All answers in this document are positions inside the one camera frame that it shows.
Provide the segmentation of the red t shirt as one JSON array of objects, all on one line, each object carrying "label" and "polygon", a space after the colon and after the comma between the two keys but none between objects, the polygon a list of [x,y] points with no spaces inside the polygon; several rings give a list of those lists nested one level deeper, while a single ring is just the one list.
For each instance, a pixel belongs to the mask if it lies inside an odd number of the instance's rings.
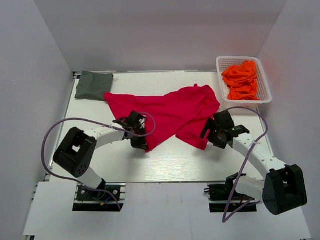
[{"label": "red t shirt", "polygon": [[106,92],[104,99],[116,119],[128,117],[132,111],[148,113],[145,124],[146,137],[151,152],[172,136],[205,150],[208,141],[201,139],[201,132],[213,117],[220,103],[209,85],[189,86],[163,96],[135,96]]}]

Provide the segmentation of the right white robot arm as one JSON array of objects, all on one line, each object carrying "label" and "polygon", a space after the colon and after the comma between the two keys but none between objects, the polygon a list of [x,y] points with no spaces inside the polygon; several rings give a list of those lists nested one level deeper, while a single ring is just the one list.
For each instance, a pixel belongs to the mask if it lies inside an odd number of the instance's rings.
[{"label": "right white robot arm", "polygon": [[244,156],[244,163],[251,163],[262,180],[245,174],[244,166],[239,172],[228,176],[223,184],[210,184],[204,189],[211,202],[225,202],[225,211],[236,204],[236,211],[256,204],[277,216],[307,204],[308,197],[302,169],[279,160],[254,139],[243,125],[235,125],[229,110],[217,112],[209,118],[200,138],[220,149],[230,146]]}]

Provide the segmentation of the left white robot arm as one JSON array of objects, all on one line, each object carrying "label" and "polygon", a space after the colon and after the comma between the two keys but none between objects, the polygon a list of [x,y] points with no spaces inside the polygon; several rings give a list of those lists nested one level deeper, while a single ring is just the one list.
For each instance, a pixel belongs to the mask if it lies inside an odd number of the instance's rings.
[{"label": "left white robot arm", "polygon": [[53,162],[88,188],[88,193],[99,200],[105,196],[106,182],[91,167],[96,149],[114,142],[129,140],[131,147],[147,150],[145,122],[147,117],[132,111],[128,117],[113,121],[121,126],[90,130],[71,128],[53,155]]}]

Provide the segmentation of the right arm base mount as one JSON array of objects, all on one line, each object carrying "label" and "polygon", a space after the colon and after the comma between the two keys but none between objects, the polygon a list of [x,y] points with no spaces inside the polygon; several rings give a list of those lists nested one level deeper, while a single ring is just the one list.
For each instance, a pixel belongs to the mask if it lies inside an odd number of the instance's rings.
[{"label": "right arm base mount", "polygon": [[[208,195],[209,199],[209,212],[210,213],[223,213],[229,198],[229,192],[225,185],[222,183],[209,184],[204,190],[204,194]],[[228,208],[228,213],[232,213],[237,208],[244,205],[250,199],[249,196],[234,193]]]}]

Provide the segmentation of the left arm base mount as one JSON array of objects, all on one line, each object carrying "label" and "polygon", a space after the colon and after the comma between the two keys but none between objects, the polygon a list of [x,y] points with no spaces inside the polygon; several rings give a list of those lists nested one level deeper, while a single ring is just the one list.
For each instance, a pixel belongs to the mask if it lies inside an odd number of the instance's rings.
[{"label": "left arm base mount", "polygon": [[[120,208],[125,203],[126,184],[109,183],[105,189],[111,192],[118,201]],[[82,185],[78,185],[75,191],[73,212],[120,212],[113,197],[104,192],[89,191]]]}]

